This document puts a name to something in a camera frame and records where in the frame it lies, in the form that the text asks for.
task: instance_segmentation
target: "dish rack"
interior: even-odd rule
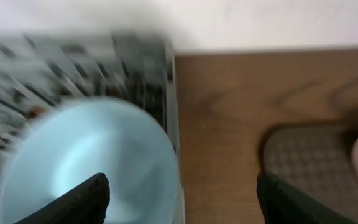
[[[0,160],[47,110],[85,97],[116,97],[143,108],[179,153],[173,52],[134,34],[0,37]],[[183,188],[172,223],[184,223]]]

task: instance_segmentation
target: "brown wooden surface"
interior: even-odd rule
[[[255,180],[269,127],[358,119],[358,50],[176,63],[187,224],[264,222]]]

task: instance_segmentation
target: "wooden countertop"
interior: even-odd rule
[[[264,223],[257,150],[269,127],[358,119],[358,50],[176,63],[187,224]]]

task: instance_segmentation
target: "wooden table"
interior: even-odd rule
[[[264,223],[257,150],[276,124],[358,119],[358,50],[178,57],[187,224]]]

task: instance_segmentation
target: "textured mat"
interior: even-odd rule
[[[350,151],[358,129],[289,126],[270,133],[262,164],[335,212],[358,223],[358,179]]]

